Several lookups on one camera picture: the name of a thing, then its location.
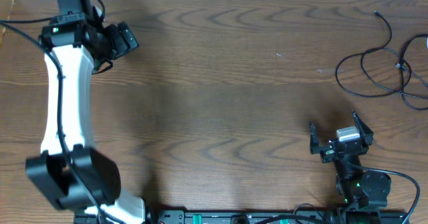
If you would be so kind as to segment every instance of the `wood grain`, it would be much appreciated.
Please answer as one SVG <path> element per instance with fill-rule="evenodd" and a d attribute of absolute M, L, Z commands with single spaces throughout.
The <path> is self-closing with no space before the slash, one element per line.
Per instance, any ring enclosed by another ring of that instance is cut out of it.
<path fill-rule="evenodd" d="M 343 92 L 333 69 L 344 56 L 390 47 L 427 31 L 428 0 L 103 0 L 107 23 L 127 21 L 140 48 L 92 78 L 92 124 L 99 149 L 114 159 L 122 184 L 147 203 L 188 209 L 293 209 L 342 202 L 332 164 L 308 151 L 308 122 L 325 140 L 352 124 L 374 130 L 366 166 L 402 171 L 421 185 L 412 223 L 427 221 L 427 113 L 400 96 L 362 99 Z M 11 19 L 56 15 L 56 0 L 16 0 Z M 19 27 L 37 37 L 43 24 Z M 24 173 L 44 134 L 47 74 L 42 54 L 6 32 L 0 48 L 0 223 L 71 223 Z M 427 79 L 425 40 L 406 58 Z M 376 80 L 398 84 L 397 59 L 374 53 Z M 344 64 L 350 89 L 379 93 Z M 409 91 L 424 94 L 419 82 Z M 428 104 L 420 101 L 421 106 Z M 415 194 L 393 178 L 389 208 L 407 210 Z"/>

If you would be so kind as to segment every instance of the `wooden table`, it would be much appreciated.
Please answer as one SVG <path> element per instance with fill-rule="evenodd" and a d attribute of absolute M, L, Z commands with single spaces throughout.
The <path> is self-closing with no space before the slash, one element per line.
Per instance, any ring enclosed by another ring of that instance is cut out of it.
<path fill-rule="evenodd" d="M 92 125 L 122 185 L 147 203 L 188 209 L 293 209 L 343 202 L 333 164 L 309 153 L 309 121 L 323 138 L 353 125 L 373 129 L 362 164 L 419 181 L 412 223 L 426 223 L 428 112 L 400 96 L 365 99 L 341 90 L 333 69 L 344 56 L 428 32 L 428 0 L 103 0 L 107 23 L 128 22 L 140 47 L 92 78 Z M 12 19 L 57 15 L 56 0 L 16 0 Z M 43 23 L 19 25 L 32 36 Z M 7 31 L 0 47 L 0 223 L 71 223 L 25 176 L 45 130 L 47 74 L 42 53 Z M 406 55 L 428 79 L 424 39 Z M 394 87 L 396 57 L 374 53 L 366 66 Z M 350 89 L 380 93 L 359 69 L 343 67 Z M 426 93 L 419 82 L 409 91 Z M 416 103 L 420 106 L 427 102 Z M 389 208 L 408 210 L 415 188 L 392 177 Z"/>

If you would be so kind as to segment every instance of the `wooden tabletop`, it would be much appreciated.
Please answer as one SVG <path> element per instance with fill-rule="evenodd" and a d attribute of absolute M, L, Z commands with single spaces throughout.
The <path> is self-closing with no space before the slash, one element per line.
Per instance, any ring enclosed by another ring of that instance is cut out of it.
<path fill-rule="evenodd" d="M 308 123 L 333 138 L 356 110 L 375 139 L 362 164 L 414 177 L 421 199 L 411 222 L 428 221 L 428 112 L 398 95 L 351 96 L 334 79 L 343 57 L 387 40 L 374 10 L 390 22 L 389 47 L 399 51 L 428 32 L 428 0 L 103 1 L 107 23 L 126 21 L 140 43 L 91 85 L 94 138 L 131 193 L 205 210 L 342 203 L 334 165 L 309 153 Z M 16 0 L 11 19 L 57 14 L 56 0 Z M 42 26 L 18 27 L 37 37 Z M 427 56 L 426 39 L 406 54 L 426 80 Z M 387 52 L 366 58 L 369 73 L 392 88 L 396 62 Z M 382 93 L 357 59 L 340 74 L 351 90 Z M 426 95 L 416 80 L 408 89 Z M 71 212 L 54 210 L 25 176 L 45 130 L 47 70 L 43 54 L 10 31 L 0 47 L 0 106 L 0 223 L 71 223 Z M 392 180 L 389 208 L 407 211 L 415 188 Z"/>

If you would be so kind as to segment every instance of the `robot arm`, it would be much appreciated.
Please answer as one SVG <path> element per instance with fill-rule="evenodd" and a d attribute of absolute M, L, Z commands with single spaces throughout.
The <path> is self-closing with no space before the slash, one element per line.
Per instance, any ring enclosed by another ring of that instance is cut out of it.
<path fill-rule="evenodd" d="M 144 201 L 120 186 L 116 163 L 95 149 L 90 120 L 90 80 L 94 69 L 138 47 L 125 23 L 102 25 L 102 14 L 89 0 L 58 0 L 61 15 L 43 28 L 39 41 L 61 66 L 63 78 L 62 128 L 74 169 L 100 208 L 125 223 L 145 221 Z M 58 72 L 45 55 L 49 79 L 46 132 L 41 155 L 29 158 L 26 173 L 56 209 L 98 213 L 66 170 L 57 135 Z"/>

